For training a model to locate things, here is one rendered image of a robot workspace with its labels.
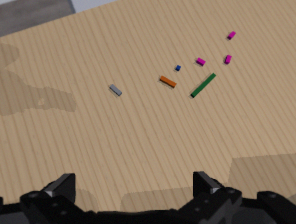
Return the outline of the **orange rod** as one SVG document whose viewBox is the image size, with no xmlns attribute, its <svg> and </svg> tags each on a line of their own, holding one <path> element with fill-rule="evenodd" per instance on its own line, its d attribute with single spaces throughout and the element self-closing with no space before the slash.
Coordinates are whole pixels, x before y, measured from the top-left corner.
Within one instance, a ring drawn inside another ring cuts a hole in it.
<svg viewBox="0 0 296 224">
<path fill-rule="evenodd" d="M 167 79 L 167 78 L 164 77 L 164 76 L 161 76 L 160 81 L 163 82 L 163 83 L 165 83 L 165 84 L 167 84 L 167 85 L 169 85 L 169 86 L 172 87 L 172 88 L 174 88 L 174 87 L 176 86 L 176 83 L 175 83 L 175 82 L 173 82 L 173 81 Z"/>
</svg>

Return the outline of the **grey rod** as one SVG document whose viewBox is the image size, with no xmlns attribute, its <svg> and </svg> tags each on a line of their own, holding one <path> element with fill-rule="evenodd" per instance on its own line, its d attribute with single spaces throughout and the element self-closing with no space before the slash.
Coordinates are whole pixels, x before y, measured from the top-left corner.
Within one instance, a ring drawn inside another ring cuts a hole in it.
<svg viewBox="0 0 296 224">
<path fill-rule="evenodd" d="M 120 96 L 122 94 L 122 92 L 116 86 L 114 86 L 113 84 L 110 86 L 110 89 L 112 91 L 114 91 L 118 96 Z"/>
</svg>

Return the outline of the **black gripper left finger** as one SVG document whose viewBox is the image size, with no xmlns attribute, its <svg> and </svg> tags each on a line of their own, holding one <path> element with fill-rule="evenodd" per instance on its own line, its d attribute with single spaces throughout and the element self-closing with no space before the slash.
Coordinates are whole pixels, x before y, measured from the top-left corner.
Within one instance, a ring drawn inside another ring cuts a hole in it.
<svg viewBox="0 0 296 224">
<path fill-rule="evenodd" d="M 92 210 L 84 212 L 74 204 L 75 199 L 75 173 L 64 173 L 40 191 L 21 195 L 18 203 L 3 205 L 0 197 L 0 224 L 60 224 L 98 215 Z"/>
</svg>

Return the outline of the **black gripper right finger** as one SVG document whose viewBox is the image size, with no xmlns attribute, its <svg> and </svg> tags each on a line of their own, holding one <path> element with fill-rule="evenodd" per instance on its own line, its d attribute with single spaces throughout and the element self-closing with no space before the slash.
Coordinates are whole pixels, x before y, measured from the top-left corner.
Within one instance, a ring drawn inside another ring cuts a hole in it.
<svg viewBox="0 0 296 224">
<path fill-rule="evenodd" d="M 197 224 L 296 224 L 296 205 L 273 191 L 259 191 L 257 199 L 243 198 L 240 190 L 194 171 L 193 199 L 162 215 Z"/>
</svg>

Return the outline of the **green rod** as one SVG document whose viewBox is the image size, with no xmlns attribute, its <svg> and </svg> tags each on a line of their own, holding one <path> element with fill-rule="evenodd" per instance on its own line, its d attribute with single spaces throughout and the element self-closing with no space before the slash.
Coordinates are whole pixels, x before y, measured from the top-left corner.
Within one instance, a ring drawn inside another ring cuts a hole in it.
<svg viewBox="0 0 296 224">
<path fill-rule="evenodd" d="M 212 81 L 216 75 L 213 73 L 210 75 L 192 94 L 191 96 L 194 98 L 210 81 Z"/>
</svg>

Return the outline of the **magenta block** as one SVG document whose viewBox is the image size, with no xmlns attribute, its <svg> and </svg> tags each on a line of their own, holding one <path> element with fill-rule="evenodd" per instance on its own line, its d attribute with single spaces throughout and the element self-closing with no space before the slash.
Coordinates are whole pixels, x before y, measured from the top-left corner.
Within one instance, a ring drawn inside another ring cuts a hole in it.
<svg viewBox="0 0 296 224">
<path fill-rule="evenodd" d="M 232 39 L 232 37 L 235 35 L 236 33 L 234 31 L 231 32 L 231 34 L 227 37 L 229 40 Z"/>
<path fill-rule="evenodd" d="M 229 64 L 230 63 L 230 59 L 231 59 L 231 56 L 230 55 L 227 55 L 224 63 L 225 64 Z"/>
<path fill-rule="evenodd" d="M 205 62 L 206 61 L 202 60 L 201 58 L 198 58 L 197 61 L 196 61 L 196 63 L 198 63 L 201 66 L 203 66 Z"/>
</svg>

